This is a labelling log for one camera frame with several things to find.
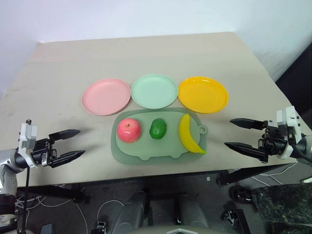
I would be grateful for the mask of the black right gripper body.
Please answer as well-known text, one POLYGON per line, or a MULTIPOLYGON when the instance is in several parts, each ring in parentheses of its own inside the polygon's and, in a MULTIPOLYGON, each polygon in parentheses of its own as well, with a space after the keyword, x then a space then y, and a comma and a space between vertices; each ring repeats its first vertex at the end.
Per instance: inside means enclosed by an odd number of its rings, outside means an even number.
POLYGON ((268 162, 268 156, 281 155, 287 145, 278 127, 272 126, 272 121, 258 121, 258 128, 265 130, 261 139, 258 140, 258 149, 263 153, 259 160, 268 162))

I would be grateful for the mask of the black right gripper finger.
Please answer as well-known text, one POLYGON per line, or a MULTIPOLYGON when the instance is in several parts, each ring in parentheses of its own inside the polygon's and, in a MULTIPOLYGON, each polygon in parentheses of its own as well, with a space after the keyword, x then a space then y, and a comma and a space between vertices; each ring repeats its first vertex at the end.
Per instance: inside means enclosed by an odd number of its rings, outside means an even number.
POLYGON ((248 118, 235 118, 231 119, 230 123, 246 129, 256 129, 256 130, 263 130, 265 128, 264 121, 258 121, 248 118))
POLYGON ((253 148, 251 145, 239 142, 225 142, 224 144, 242 155, 257 158, 259 160, 265 160, 265 152, 263 150, 253 148))

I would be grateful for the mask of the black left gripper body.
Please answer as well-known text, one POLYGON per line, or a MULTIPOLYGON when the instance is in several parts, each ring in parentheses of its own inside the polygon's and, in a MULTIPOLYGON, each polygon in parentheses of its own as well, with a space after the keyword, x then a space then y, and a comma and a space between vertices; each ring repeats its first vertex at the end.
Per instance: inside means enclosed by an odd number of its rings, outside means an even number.
POLYGON ((57 150, 53 148, 55 141, 45 138, 37 140, 31 153, 36 166, 57 167, 57 150))

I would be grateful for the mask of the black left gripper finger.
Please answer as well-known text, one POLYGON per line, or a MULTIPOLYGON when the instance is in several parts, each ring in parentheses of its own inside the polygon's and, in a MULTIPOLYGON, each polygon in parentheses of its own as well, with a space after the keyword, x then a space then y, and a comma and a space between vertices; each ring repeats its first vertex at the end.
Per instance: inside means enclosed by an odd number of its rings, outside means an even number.
POLYGON ((68 130, 52 133, 49 135, 49 138, 50 138, 50 141, 54 143, 55 141, 58 141, 58 140, 65 140, 65 139, 72 138, 76 136, 77 134, 79 134, 80 132, 81 130, 68 129, 68 130))
POLYGON ((59 157, 53 158, 48 162, 48 165, 52 168, 67 164, 85 153, 85 150, 71 151, 60 155, 59 157))

